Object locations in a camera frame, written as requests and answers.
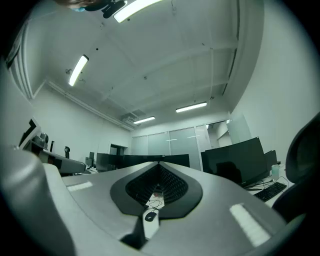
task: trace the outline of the keyboard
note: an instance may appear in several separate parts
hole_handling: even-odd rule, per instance
[[[264,190],[254,194],[257,198],[261,199],[262,201],[266,202],[270,200],[271,198],[275,197],[277,194],[279,194],[282,190],[284,190],[287,187],[287,185],[276,182]]]

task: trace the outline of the ceiling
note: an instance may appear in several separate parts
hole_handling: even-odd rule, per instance
[[[222,95],[237,40],[237,1],[163,0],[118,23],[58,8],[44,26],[49,81],[118,120]],[[70,74],[89,62],[74,87]]]

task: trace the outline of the office desk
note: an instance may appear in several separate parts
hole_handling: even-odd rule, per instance
[[[137,216],[120,212],[110,196],[111,186],[119,179],[152,166],[152,162],[120,170],[61,178],[46,167],[49,189],[54,204],[70,232],[77,255],[150,255],[150,256],[236,256],[255,249],[230,212],[242,204],[270,234],[271,238],[286,226],[283,218],[246,190],[222,177],[184,166],[166,163],[198,181],[202,199],[184,218],[161,219],[160,228],[140,249],[120,240],[132,234]],[[80,186],[69,191],[66,186]]]
[[[271,177],[268,177],[268,178],[264,178],[262,181],[263,181],[263,182],[269,182],[269,181],[271,181],[271,180],[272,180],[272,176],[271,176]],[[280,167],[280,170],[279,170],[279,179],[278,179],[277,182],[283,183],[283,184],[285,184],[285,185],[287,186],[282,192],[285,192],[288,188],[290,188],[291,186],[294,185],[294,183],[292,183],[292,182],[290,182],[290,181],[288,180],[287,175],[286,175],[285,166],[284,166],[284,165]],[[249,192],[251,195],[254,195],[254,194],[256,194],[256,193],[259,193],[260,191],[248,191],[248,192]],[[277,194],[276,196],[274,196],[273,198],[271,198],[270,200],[268,200],[268,201],[266,201],[266,202],[264,202],[264,203],[265,203],[267,206],[272,207],[272,206],[274,205],[275,201],[282,195],[282,192],[280,192],[279,194]]]

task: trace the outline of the office room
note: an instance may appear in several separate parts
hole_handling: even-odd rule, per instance
[[[296,11],[267,0],[20,10],[1,57],[0,192],[25,250],[311,250],[319,46]]]

